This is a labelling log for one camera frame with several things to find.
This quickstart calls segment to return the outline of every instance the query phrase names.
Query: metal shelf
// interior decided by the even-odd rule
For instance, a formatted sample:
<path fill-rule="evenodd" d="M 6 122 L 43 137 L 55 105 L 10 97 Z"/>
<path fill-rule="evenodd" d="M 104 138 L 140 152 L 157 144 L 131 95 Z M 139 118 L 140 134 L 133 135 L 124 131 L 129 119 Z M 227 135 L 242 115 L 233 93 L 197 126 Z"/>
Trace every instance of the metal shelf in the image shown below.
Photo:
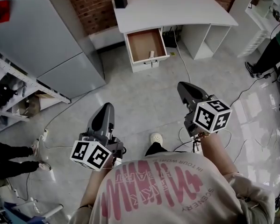
<path fill-rule="evenodd" d="M 8 117 L 8 125 L 6 127 L 3 127 L 2 129 L 0 129 L 0 132 L 19 121 L 29 121 L 28 117 L 21 116 L 18 114 L 13 114 L 11 112 L 8 112 L 8 110 L 10 108 L 12 108 L 14 105 L 16 105 L 17 103 L 19 103 L 20 101 L 22 101 L 23 99 L 25 99 L 28 96 L 30 96 L 31 94 L 35 93 L 36 91 L 42 91 L 53 97 L 53 98 L 40 98 L 41 110 L 48 108 L 52 105 L 55 105 L 59 102 L 65 102 L 67 104 L 71 103 L 71 100 L 68 99 L 67 97 L 62 96 L 58 92 L 39 84 L 36 79 L 32 79 L 32 78 L 28 77 L 27 75 L 18 71 L 16 68 L 12 67 L 10 64 L 6 63 L 4 60 L 0 59 L 0 80 L 7 73 L 22 80 L 25 85 L 23 87 L 23 90 L 21 90 L 21 88 L 19 89 L 21 91 L 21 92 L 19 92 L 20 94 L 14 95 L 8 101 L 8 103 L 0 109 L 0 117 L 1 116 Z"/>

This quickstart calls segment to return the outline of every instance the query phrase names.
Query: gray floor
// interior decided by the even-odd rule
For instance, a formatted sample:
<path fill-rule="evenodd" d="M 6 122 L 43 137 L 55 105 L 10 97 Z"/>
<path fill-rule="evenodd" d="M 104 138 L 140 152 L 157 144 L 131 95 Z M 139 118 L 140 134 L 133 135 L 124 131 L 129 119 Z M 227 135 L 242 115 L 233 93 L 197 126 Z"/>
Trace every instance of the gray floor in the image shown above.
<path fill-rule="evenodd" d="M 192 83 L 208 94 L 215 94 L 230 104 L 239 93 L 255 80 L 244 67 L 245 59 L 256 61 L 259 54 L 236 59 L 227 49 L 220 48 L 213 58 L 193 61 L 180 42 L 181 54 L 191 74 Z M 188 81 L 184 64 L 176 49 L 160 63 L 160 67 L 132 73 L 125 47 L 119 47 L 101 55 L 108 84 L 101 87 L 57 117 L 48 127 L 47 147 L 72 146 L 79 133 L 86 128 L 88 119 L 105 102 L 115 107 L 114 135 L 120 138 L 127 153 L 123 161 L 140 159 L 149 147 L 149 134 L 160 132 L 164 147 L 173 150 L 179 144 L 179 130 L 183 127 L 187 109 L 177 92 L 179 81 Z M 280 87 L 273 80 L 262 79 L 233 106 L 228 124 L 232 133 L 226 148 L 239 171 L 259 185 L 280 191 Z M 58 104 L 31 119 L 0 133 L 0 141 L 12 146 L 29 146 L 42 134 L 44 127 L 68 105 Z M 220 131 L 223 145 L 230 134 Z M 189 137 L 181 131 L 183 142 Z M 53 168 L 50 172 L 36 171 L 28 181 L 29 195 L 40 202 L 61 203 L 62 213 L 50 223 L 66 223 L 78 207 L 85 190 L 90 171 L 69 160 L 70 148 L 46 149 L 41 144 L 40 156 Z M 17 159 L 32 160 L 33 157 Z M 12 185 L 26 198 L 27 174 L 10 178 Z"/>

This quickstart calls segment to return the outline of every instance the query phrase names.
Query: person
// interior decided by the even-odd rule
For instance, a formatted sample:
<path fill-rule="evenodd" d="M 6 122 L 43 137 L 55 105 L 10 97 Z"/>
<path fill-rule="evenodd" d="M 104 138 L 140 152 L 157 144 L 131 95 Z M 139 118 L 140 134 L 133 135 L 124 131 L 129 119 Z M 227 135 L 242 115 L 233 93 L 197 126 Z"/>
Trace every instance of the person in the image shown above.
<path fill-rule="evenodd" d="M 26 161 L 17 163 L 13 158 L 38 156 L 39 141 L 35 140 L 32 147 L 11 147 L 0 143 L 0 179 L 15 177 L 24 173 L 35 172 L 38 168 L 49 171 L 50 165 L 43 161 Z"/>
<path fill-rule="evenodd" d="M 264 53 L 257 63 L 252 66 L 245 62 L 246 68 L 252 77 L 260 76 L 262 73 L 274 67 L 280 62 L 280 32 L 270 41 Z"/>
<path fill-rule="evenodd" d="M 146 157 L 93 171 L 69 224 L 273 223 L 274 195 L 238 173 L 216 133 L 203 155 L 168 152 L 159 133 Z"/>

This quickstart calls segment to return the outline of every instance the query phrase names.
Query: foot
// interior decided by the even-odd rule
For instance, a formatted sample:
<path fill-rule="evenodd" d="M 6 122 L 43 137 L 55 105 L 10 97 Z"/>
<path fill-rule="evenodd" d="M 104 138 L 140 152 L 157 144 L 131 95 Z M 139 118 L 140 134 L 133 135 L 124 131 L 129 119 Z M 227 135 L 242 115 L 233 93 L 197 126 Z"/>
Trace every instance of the foot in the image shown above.
<path fill-rule="evenodd" d="M 245 66 L 246 66 L 246 68 L 247 68 L 247 70 L 248 70 L 250 76 L 251 76 L 252 78 L 254 78 L 255 75 L 254 75 L 254 73 L 253 73 L 253 66 L 252 66 L 249 62 L 245 62 L 244 64 L 245 64 Z"/>
<path fill-rule="evenodd" d="M 154 142 L 157 142 L 159 143 L 161 146 L 163 146 L 163 137 L 160 133 L 152 133 L 150 135 L 150 142 L 151 142 L 151 145 L 154 143 Z"/>
<path fill-rule="evenodd" d="M 39 154 L 39 139 L 36 139 L 32 144 L 33 155 L 38 157 Z"/>
<path fill-rule="evenodd" d="M 39 168 L 41 168 L 42 170 L 45 170 L 45 171 L 50 171 L 51 170 L 50 165 L 48 163 L 45 163 L 45 162 L 42 162 L 42 161 L 39 162 Z"/>

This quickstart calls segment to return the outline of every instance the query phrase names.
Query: beige t-shirt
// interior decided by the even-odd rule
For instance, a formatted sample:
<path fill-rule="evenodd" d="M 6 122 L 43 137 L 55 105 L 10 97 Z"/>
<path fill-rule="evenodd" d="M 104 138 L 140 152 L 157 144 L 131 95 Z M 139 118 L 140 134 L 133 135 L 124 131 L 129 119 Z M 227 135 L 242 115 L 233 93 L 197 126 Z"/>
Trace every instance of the beige t-shirt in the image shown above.
<path fill-rule="evenodd" d="M 165 152 L 125 162 L 101 183 L 94 207 L 69 224 L 273 223 L 274 195 L 207 158 Z"/>

